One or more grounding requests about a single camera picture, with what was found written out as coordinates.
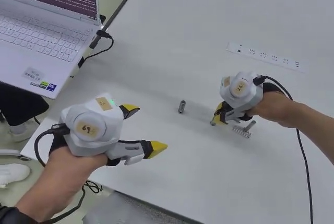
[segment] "black pants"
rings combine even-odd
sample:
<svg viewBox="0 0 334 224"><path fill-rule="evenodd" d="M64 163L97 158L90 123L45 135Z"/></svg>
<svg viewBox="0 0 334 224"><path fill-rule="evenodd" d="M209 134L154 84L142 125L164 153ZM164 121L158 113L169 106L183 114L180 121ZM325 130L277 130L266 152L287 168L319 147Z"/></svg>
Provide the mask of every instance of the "black pants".
<svg viewBox="0 0 334 224"><path fill-rule="evenodd" d="M41 96L0 82L0 111L10 126L20 125L48 109Z"/></svg>

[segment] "white table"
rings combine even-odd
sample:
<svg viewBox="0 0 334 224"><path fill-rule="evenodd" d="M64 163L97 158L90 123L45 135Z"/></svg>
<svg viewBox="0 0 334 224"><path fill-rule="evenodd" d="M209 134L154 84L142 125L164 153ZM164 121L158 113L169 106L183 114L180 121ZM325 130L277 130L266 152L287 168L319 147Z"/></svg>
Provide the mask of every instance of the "white table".
<svg viewBox="0 0 334 224"><path fill-rule="evenodd" d="M243 139L209 122L221 102L221 77L240 70L270 75L296 100L334 116L330 1L129 0L109 30L114 48L82 67L22 154L35 157L35 137L58 121L61 109L109 91L118 103L141 107L125 122L122 139L160 140L169 148L154 160L101 168L91 180L205 223L309 223L295 131L256 119L252 138ZM291 57L308 71L230 53L228 42ZM334 168L310 140L302 141L314 223L332 223ZM40 143L44 160L50 144L48 137Z"/></svg>

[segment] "laptop keyboard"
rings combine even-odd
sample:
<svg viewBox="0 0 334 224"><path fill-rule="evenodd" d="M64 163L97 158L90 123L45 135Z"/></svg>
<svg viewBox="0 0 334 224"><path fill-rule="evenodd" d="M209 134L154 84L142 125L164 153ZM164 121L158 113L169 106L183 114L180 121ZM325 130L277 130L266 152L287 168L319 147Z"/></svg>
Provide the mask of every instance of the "laptop keyboard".
<svg viewBox="0 0 334 224"><path fill-rule="evenodd" d="M0 40L72 62L92 30L78 30L0 9Z"/></svg>

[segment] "human arm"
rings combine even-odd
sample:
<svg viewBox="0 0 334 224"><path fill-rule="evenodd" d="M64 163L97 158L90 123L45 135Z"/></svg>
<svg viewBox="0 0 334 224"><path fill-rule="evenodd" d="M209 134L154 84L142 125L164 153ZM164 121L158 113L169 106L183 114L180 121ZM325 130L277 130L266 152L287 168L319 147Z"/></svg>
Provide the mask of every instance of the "human arm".
<svg viewBox="0 0 334 224"><path fill-rule="evenodd" d="M106 155L76 157L68 147L53 151L40 178L16 207L38 222L50 219L67 207L90 174L107 160Z"/></svg>
<svg viewBox="0 0 334 224"><path fill-rule="evenodd" d="M264 93L262 101L247 114L294 127L305 134L334 164L334 119L278 92Z"/></svg>

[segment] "sleeve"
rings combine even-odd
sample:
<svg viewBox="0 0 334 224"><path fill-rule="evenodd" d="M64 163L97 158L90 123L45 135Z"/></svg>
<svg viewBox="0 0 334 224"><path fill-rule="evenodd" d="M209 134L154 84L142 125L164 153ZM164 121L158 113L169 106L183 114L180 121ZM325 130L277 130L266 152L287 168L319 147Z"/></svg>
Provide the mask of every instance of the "sleeve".
<svg viewBox="0 0 334 224"><path fill-rule="evenodd" d="M21 213L16 207L0 207L0 224L38 224L37 221Z"/></svg>

